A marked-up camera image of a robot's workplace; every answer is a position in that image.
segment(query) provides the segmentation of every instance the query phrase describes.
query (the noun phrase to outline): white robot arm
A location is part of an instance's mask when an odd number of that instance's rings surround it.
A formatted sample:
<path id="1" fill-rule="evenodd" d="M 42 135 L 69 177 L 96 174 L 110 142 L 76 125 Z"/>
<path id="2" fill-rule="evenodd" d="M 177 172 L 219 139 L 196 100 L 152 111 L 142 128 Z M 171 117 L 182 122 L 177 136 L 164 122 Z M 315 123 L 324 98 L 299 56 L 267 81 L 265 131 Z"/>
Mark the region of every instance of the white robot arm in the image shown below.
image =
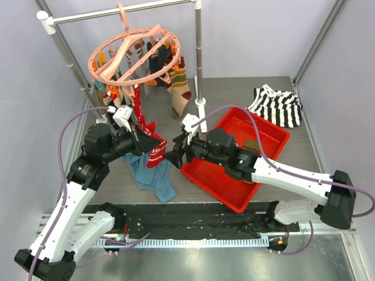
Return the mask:
<path id="1" fill-rule="evenodd" d="M 120 126 L 116 135 L 111 133 L 107 124 L 95 124 L 88 129 L 82 154 L 70 166 L 66 194 L 61 196 L 36 241 L 29 249 L 18 250 L 15 256 L 15 262 L 26 271 L 30 271 L 37 256 L 34 276 L 45 281 L 69 280 L 76 263 L 93 243 L 106 232 L 120 229 L 125 224 L 124 211 L 105 203 L 85 226 L 72 234 L 80 214 L 109 174 L 108 164 L 126 153 L 142 155 L 160 144 L 160 140 L 130 125 L 130 114 L 131 108 L 127 107 L 116 111 L 114 120 Z M 61 208 L 63 211 L 53 227 Z M 48 232 L 48 240 L 41 248 Z"/>
<path id="2" fill-rule="evenodd" d="M 306 197 L 304 200 L 277 201 L 271 204 L 270 216 L 284 225 L 320 219 L 331 227 L 350 228 L 356 192 L 336 187 L 334 184 L 352 186 L 345 172 L 336 171 L 334 175 L 313 173 L 274 160 L 269 162 L 269 159 L 265 159 L 254 150 L 238 147 L 233 136 L 221 128 L 209 131 L 206 140 L 200 140 L 196 133 L 198 120 L 196 116 L 188 114 L 181 123 L 183 133 L 173 140 L 173 151 L 164 154 L 164 158 L 178 169 L 183 165 L 182 156 L 186 155 L 188 163 L 194 158 L 199 158 L 223 166 L 224 172 L 234 179 L 272 184 Z M 297 174 L 299 177 L 283 173 L 281 170 Z"/>
<path id="3" fill-rule="evenodd" d="M 67 196 L 66 205 L 61 206 L 61 197 L 36 241 L 29 249 L 19 250 L 15 256 L 15 262 L 26 271 L 30 271 L 32 261 L 45 235 L 51 230 L 60 208 L 64 208 L 62 215 L 41 250 L 33 271 L 33 275 L 45 281 L 68 281 L 76 263 L 92 244 L 106 232 L 120 229 L 125 224 L 123 210 L 105 203 L 85 226 L 72 235 L 83 209 L 109 174 L 108 163 L 126 153 L 141 155 L 160 143 L 144 134 L 137 126 L 130 125 L 127 121 L 130 113 L 131 111 L 123 108 L 114 115 L 114 120 L 121 127 L 116 136 L 106 124 L 95 124 L 89 128 L 84 138 L 82 154 L 71 165 L 67 175 L 67 194 L 63 195 Z M 196 133 L 197 126 L 193 126 L 198 120 L 196 116 L 188 114 L 182 121 L 183 134 L 173 140 L 173 151 L 164 154 L 164 158 L 177 168 L 182 167 L 182 156 L 186 154 L 188 162 L 197 157 L 223 166 L 224 172 L 234 179 L 272 184 L 306 197 L 305 200 L 275 201 L 270 204 L 269 218 L 280 224 L 320 219 L 332 227 L 350 228 L 356 193 L 328 184 L 338 182 L 351 186 L 346 173 L 336 171 L 333 176 L 312 173 L 272 160 L 271 164 L 277 167 L 275 169 L 259 153 L 238 147 L 234 138 L 220 128 L 211 130 L 207 134 L 207 140 L 200 140 Z M 297 179 L 279 169 L 317 181 Z"/>

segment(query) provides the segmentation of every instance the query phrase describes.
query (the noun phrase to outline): red sock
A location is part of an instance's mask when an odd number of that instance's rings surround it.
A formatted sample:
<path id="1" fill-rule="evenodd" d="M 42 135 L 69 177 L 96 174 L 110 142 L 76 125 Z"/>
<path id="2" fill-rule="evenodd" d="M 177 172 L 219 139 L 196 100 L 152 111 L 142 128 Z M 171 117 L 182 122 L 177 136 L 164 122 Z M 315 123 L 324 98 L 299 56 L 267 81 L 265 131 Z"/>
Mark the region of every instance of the red sock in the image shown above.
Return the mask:
<path id="1" fill-rule="evenodd" d="M 145 130 L 149 130 L 150 133 L 153 135 L 155 133 L 156 124 L 152 121 L 150 124 L 145 125 Z"/>
<path id="2" fill-rule="evenodd" d="M 161 144 L 151 150 L 150 159 L 148 160 L 146 166 L 147 168 L 156 167 L 161 161 L 164 160 L 163 154 L 166 149 L 166 140 L 162 139 L 158 135 L 152 135 L 154 138 L 157 138 L 161 141 Z"/>
<path id="3" fill-rule="evenodd" d="M 166 140 L 162 139 L 160 136 L 155 134 L 156 124 L 151 122 L 146 125 L 145 115 L 141 109 L 141 89 L 139 87 L 134 87 L 134 113 L 137 118 L 137 123 L 139 127 L 149 136 L 152 136 L 161 141 L 161 144 L 155 147 L 150 152 L 150 158 L 146 164 L 147 168 L 156 167 L 161 161 L 164 160 L 163 154 L 166 149 Z"/>

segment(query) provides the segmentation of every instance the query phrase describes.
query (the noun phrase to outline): black and white striped cloth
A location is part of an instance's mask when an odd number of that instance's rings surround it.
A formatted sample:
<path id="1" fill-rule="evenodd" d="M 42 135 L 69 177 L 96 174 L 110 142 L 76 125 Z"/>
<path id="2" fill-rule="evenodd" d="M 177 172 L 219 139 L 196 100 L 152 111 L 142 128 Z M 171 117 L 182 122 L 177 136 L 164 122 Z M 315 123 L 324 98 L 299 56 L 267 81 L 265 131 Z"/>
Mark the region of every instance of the black and white striped cloth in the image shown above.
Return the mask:
<path id="1" fill-rule="evenodd" d="M 265 84 L 254 89 L 254 99 L 248 107 L 252 113 L 284 128 L 294 128 L 301 124 L 303 106 L 293 92 L 274 91 Z"/>

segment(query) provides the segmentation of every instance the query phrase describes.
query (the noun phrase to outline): red tray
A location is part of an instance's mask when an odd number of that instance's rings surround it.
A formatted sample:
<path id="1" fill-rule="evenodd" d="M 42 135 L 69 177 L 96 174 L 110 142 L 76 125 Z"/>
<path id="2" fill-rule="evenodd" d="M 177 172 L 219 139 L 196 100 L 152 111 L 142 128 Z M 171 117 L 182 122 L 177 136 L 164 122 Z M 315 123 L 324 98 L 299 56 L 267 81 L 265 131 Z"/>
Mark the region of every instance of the red tray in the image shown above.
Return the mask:
<path id="1" fill-rule="evenodd" d="M 253 117 L 265 154 L 275 160 L 287 143 L 290 133 L 255 114 Z M 246 113 L 238 108 L 230 109 L 215 128 L 217 127 L 233 135 L 240 146 L 243 146 L 247 139 L 257 140 L 251 121 Z M 224 173 L 224 167 L 197 158 L 190 164 L 183 165 L 181 172 L 237 213 L 244 211 L 260 185 L 231 179 Z"/>

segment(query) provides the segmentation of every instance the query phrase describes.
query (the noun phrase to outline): metal pole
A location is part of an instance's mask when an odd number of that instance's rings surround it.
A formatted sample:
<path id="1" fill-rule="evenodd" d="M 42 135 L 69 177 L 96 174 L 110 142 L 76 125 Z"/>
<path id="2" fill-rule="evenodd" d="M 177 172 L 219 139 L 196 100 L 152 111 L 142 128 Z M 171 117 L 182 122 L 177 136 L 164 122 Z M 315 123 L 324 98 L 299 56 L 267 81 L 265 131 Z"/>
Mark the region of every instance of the metal pole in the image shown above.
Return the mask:
<path id="1" fill-rule="evenodd" d="M 141 10 L 147 10 L 152 8 L 160 8 L 165 6 L 171 6 L 176 4 L 182 4 L 182 3 L 191 3 L 192 0 L 162 0 L 162 1 L 155 1 L 145 4 L 139 4 L 139 5 L 133 5 L 124 7 L 124 10 L 126 13 L 128 12 L 135 12 L 135 11 L 141 11 Z M 110 15 L 117 15 L 120 13 L 120 9 L 109 9 L 104 11 L 98 11 L 98 12 L 91 12 L 91 13 L 82 13 L 80 15 L 74 15 L 74 16 L 64 16 L 62 18 L 56 18 L 53 19 L 53 23 L 55 25 L 59 25 L 61 23 L 67 23 L 67 22 L 76 22 L 78 20 L 83 19 L 94 19 L 94 18 L 100 18 L 102 16 L 110 16 Z"/>
<path id="2" fill-rule="evenodd" d="M 332 7 L 328 17 L 326 18 L 322 28 L 320 29 L 318 33 L 318 36 L 316 37 L 313 45 L 311 46 L 307 56 L 305 57 L 305 60 L 302 63 L 301 68 L 298 70 L 298 73 L 293 81 L 295 85 L 297 85 L 302 79 L 302 77 L 304 76 L 307 68 L 311 64 L 312 59 L 315 57 L 316 52 L 318 51 L 319 47 L 322 45 L 325 37 L 327 36 L 328 32 L 330 31 L 337 16 L 340 14 L 340 11 L 342 10 L 346 2 L 347 0 L 336 0 L 336 3 Z"/>
<path id="3" fill-rule="evenodd" d="M 79 68 L 76 65 L 74 65 L 68 51 L 65 49 L 65 46 L 63 45 L 63 42 L 61 41 L 61 38 L 59 37 L 59 35 L 57 33 L 52 34 L 51 36 L 52 36 L 52 39 L 54 40 L 54 42 L 56 43 L 56 45 L 58 46 L 61 54 L 63 55 L 63 57 L 66 61 L 67 67 L 69 67 L 72 70 L 72 72 L 74 73 L 74 76 L 76 77 L 78 83 L 81 86 L 80 89 L 82 91 L 84 91 L 89 106 L 90 107 L 96 107 L 97 104 L 90 95 L 91 94 L 90 88 L 89 88 L 89 86 L 86 82 L 86 78 L 84 76 L 80 75 Z M 93 112 L 94 112 L 94 114 L 97 118 L 99 118 L 99 119 L 102 118 L 98 110 L 95 110 Z"/>
<path id="4" fill-rule="evenodd" d="M 202 100 L 202 10 L 195 9 L 195 34 L 197 53 L 197 99 Z"/>
<path id="5" fill-rule="evenodd" d="M 49 8 L 44 0 L 35 0 L 35 3 L 40 9 L 46 9 L 49 11 Z M 97 104 L 93 100 L 90 94 L 90 89 L 88 86 L 88 82 L 86 80 L 85 75 L 82 72 L 82 69 L 79 67 L 77 60 L 75 59 L 73 53 L 71 52 L 69 45 L 67 44 L 63 34 L 61 33 L 61 30 L 58 29 L 57 26 L 46 26 L 47 19 L 51 16 L 51 14 L 47 13 L 46 11 L 39 11 L 37 13 L 37 18 L 41 21 L 41 23 L 44 25 L 47 34 L 51 35 L 54 42 L 56 43 L 56 46 L 60 50 L 61 54 L 63 55 L 65 62 L 67 64 L 67 67 L 69 67 L 72 72 L 74 73 L 74 76 L 76 77 L 78 83 L 80 84 L 80 89 L 84 91 L 85 98 L 88 101 L 89 106 L 96 107 Z M 97 119 L 101 119 L 101 115 L 99 111 L 94 111 L 95 116 Z"/>
<path id="6" fill-rule="evenodd" d="M 35 4 L 37 5 L 37 7 L 39 8 L 40 11 L 45 11 L 49 14 L 49 16 L 53 16 L 52 13 L 51 13 L 51 10 L 49 9 L 47 3 L 45 0 L 34 0 L 35 1 Z M 66 42 L 66 39 L 64 37 L 64 35 L 62 34 L 60 28 L 58 26 L 55 26 L 55 29 L 56 29 L 56 33 L 57 35 L 59 36 L 60 38 L 60 41 L 62 42 L 62 44 L 64 45 L 64 48 L 66 49 L 66 51 L 68 52 L 73 64 L 75 66 L 77 66 L 77 71 L 79 72 L 79 74 L 82 76 L 82 77 L 85 77 L 83 71 L 82 71 L 82 68 L 79 66 L 77 60 L 76 60 L 76 57 L 74 56 L 73 52 L 71 51 L 68 43 Z"/>

